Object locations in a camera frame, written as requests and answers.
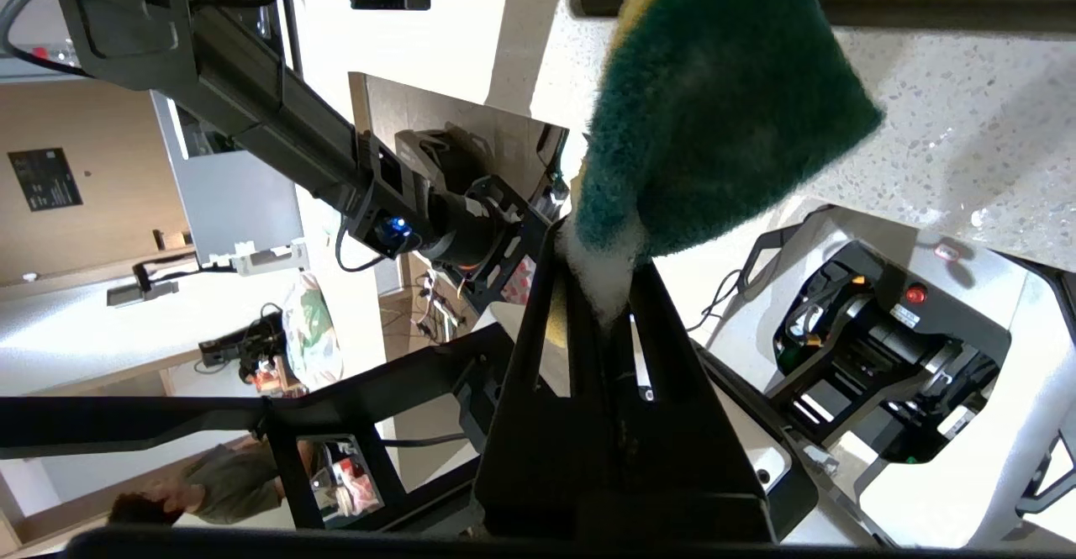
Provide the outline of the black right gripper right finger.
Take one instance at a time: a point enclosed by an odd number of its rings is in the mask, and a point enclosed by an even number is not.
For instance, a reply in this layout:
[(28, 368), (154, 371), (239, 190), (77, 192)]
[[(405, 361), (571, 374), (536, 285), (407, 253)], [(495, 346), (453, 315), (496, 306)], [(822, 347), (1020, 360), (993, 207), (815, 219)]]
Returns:
[(612, 404), (621, 490), (641, 511), (634, 535), (775, 541), (756, 470), (652, 264), (615, 320)]

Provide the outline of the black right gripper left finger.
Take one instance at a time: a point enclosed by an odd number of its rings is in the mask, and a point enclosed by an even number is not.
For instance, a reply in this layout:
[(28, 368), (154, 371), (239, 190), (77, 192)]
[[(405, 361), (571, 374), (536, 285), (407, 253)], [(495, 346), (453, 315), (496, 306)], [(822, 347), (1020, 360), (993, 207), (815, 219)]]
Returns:
[[(475, 479), (475, 500), (492, 535), (575, 539), (579, 510), (615, 483), (609, 344), (557, 253), (564, 227), (555, 223), (543, 240)], [(546, 322), (557, 284), (567, 295), (567, 397), (541, 386)]]

